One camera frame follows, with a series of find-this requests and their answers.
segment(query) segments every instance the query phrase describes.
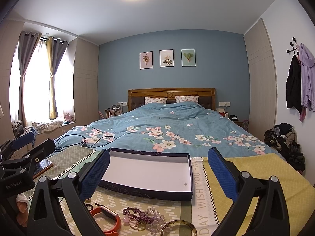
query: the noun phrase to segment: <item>pillow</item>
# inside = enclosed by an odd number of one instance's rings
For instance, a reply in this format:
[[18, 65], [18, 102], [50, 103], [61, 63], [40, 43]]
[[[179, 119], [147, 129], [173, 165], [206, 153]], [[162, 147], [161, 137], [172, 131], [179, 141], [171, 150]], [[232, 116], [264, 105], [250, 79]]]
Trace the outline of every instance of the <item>pillow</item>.
[[144, 97], [144, 104], [149, 104], [149, 103], [161, 103], [161, 104], [166, 104], [167, 98], [149, 98], [149, 97]]
[[187, 101], [198, 103], [199, 96], [175, 96], [175, 100], [176, 103]]

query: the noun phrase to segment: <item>box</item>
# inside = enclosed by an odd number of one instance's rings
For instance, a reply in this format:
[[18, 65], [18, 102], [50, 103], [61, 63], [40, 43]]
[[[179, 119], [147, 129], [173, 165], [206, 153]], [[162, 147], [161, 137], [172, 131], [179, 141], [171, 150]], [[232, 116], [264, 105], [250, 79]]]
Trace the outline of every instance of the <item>box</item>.
[[110, 148], [111, 161], [99, 186], [123, 194], [190, 201], [193, 172], [189, 154]]

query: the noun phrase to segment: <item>wardrobe door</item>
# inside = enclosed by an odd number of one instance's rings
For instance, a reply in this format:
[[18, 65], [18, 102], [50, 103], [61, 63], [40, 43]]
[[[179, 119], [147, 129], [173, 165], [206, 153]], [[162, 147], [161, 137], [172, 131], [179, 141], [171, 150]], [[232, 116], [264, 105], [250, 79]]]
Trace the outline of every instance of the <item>wardrobe door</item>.
[[274, 127], [277, 109], [276, 69], [269, 36], [262, 19], [244, 35], [250, 78], [248, 131], [264, 140]]

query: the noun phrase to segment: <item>silver screw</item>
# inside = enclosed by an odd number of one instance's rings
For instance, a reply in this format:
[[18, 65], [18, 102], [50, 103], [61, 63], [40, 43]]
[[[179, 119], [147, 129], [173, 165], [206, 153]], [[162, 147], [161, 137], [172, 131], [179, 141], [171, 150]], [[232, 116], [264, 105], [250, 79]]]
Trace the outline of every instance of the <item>silver screw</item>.
[[45, 182], [46, 181], [46, 177], [45, 176], [42, 176], [39, 181], [42, 183], [42, 182]]
[[244, 178], [249, 178], [249, 176], [250, 176], [250, 174], [247, 171], [243, 171], [241, 175]]
[[68, 174], [68, 178], [74, 178], [76, 175], [77, 175], [76, 172], [70, 172]]
[[271, 177], [271, 181], [273, 181], [273, 182], [276, 183], [276, 182], [278, 182], [278, 178], [277, 178], [276, 176], [272, 176], [272, 177]]

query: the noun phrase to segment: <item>window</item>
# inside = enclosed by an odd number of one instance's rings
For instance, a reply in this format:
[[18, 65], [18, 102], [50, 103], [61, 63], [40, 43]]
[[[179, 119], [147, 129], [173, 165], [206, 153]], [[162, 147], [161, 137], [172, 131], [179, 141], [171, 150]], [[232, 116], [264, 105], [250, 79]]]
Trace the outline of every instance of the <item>window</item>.
[[[24, 82], [24, 112], [27, 125], [34, 121], [50, 122], [49, 119], [49, 80], [50, 71], [46, 41], [40, 40], [32, 55], [25, 74]], [[19, 60], [18, 45], [15, 50], [10, 76], [10, 112], [11, 120], [17, 120], [19, 109]], [[65, 51], [55, 74], [55, 98], [59, 117], [64, 120], [64, 114], [73, 114], [73, 64]]]

